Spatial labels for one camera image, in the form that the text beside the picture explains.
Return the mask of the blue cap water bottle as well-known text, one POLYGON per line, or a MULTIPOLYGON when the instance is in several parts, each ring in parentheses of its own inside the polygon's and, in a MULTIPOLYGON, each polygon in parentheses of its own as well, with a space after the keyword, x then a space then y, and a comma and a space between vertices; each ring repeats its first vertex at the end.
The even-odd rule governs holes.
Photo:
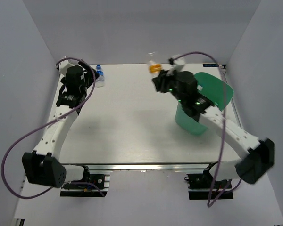
POLYGON ((105 85, 104 72, 100 65, 96 66, 96 71, 99 77, 96 80, 96 87, 103 87, 105 85))

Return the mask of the small bottle yellow cap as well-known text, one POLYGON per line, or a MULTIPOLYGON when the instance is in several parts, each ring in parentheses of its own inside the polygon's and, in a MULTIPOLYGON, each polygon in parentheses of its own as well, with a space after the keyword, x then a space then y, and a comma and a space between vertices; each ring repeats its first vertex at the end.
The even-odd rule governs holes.
POLYGON ((157 55, 155 52, 150 52, 147 54, 148 61, 147 61, 147 66, 149 73, 151 75, 157 75, 160 73, 162 70, 161 64, 157 61, 157 55))

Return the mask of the green plastic bin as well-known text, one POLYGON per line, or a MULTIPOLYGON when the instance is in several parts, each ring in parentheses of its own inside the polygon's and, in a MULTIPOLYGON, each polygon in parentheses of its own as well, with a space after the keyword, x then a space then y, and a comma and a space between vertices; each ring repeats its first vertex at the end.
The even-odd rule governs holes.
MULTIPOLYGON (((234 91, 231 86, 223 82, 219 78, 205 72, 194 74, 198 82, 198 86, 202 86, 202 90, 198 90, 198 98, 195 100, 195 106, 201 110, 209 105, 216 106, 220 111, 231 101, 234 91)), ((202 135, 208 128, 195 119, 189 117, 183 110, 182 105, 177 105, 175 122, 184 130, 192 135, 202 135)))

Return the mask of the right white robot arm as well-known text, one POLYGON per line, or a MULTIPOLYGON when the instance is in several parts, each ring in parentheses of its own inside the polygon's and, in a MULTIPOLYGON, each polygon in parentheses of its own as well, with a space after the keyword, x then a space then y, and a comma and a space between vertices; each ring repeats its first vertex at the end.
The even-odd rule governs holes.
POLYGON ((204 169, 206 186, 213 188, 229 179, 253 185, 273 167, 274 142, 259 139, 223 115, 233 94, 226 83, 207 73, 177 70, 161 70, 152 82, 157 92, 169 92, 175 97, 184 115, 214 131, 222 138, 222 144, 228 144, 237 153, 239 158, 235 161, 211 163, 204 169))

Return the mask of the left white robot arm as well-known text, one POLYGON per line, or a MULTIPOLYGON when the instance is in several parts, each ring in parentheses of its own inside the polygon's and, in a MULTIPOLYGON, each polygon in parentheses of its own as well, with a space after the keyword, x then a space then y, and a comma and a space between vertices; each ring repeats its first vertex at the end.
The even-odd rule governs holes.
POLYGON ((28 182, 48 187, 60 188, 64 183, 74 181, 80 188, 90 183, 87 167, 76 164, 62 165, 60 152, 66 136, 77 119, 84 103, 90 98, 89 87, 95 87, 99 77, 85 61, 68 66, 60 80, 52 123, 45 127, 44 134, 30 153, 24 153, 22 164, 28 182))

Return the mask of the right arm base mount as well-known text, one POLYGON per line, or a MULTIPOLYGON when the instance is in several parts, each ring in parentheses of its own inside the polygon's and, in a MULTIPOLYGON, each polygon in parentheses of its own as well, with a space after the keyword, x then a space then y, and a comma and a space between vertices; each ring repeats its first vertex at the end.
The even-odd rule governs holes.
MULTIPOLYGON (((192 164, 193 168, 189 169, 184 177, 188 185, 188 193, 190 200, 207 200, 212 184, 214 174, 206 172, 206 168, 216 163, 210 164, 192 164)), ((229 180, 216 180, 212 190, 211 200, 214 200, 219 194, 220 200, 233 199, 232 184, 228 186, 229 180)))

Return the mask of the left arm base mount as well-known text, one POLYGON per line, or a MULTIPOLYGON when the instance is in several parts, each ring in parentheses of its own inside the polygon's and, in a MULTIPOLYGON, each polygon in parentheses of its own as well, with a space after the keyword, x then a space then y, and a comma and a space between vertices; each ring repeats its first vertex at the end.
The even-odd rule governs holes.
POLYGON ((90 169, 87 165, 66 165, 66 179, 61 186, 61 197, 99 197, 108 193, 110 172, 90 169))

